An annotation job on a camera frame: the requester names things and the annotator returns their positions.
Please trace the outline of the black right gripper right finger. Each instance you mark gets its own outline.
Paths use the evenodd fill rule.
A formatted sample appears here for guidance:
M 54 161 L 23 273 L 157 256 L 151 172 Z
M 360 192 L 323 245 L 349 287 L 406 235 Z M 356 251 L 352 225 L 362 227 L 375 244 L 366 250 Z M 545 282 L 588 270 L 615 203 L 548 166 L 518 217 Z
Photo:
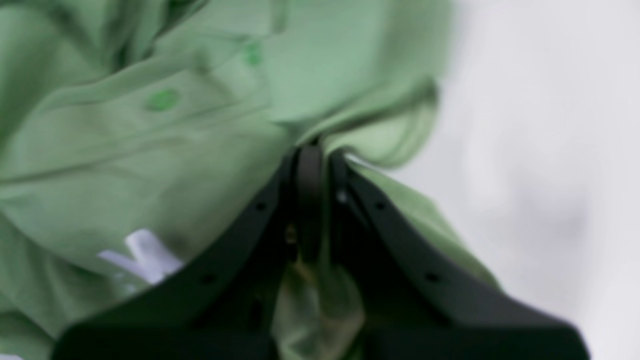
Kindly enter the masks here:
M 366 360 L 588 360 L 578 330 L 514 300 L 430 244 L 342 151 L 297 150 L 298 246 L 329 259 L 359 286 Z

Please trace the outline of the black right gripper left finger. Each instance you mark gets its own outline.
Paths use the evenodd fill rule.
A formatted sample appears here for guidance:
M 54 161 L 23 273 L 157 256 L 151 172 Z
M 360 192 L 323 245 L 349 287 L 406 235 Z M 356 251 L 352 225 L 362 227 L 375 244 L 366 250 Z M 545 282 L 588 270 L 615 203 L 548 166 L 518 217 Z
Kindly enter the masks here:
M 282 276 L 298 257 L 298 150 L 201 255 L 153 288 L 77 323 L 53 360 L 276 360 Z

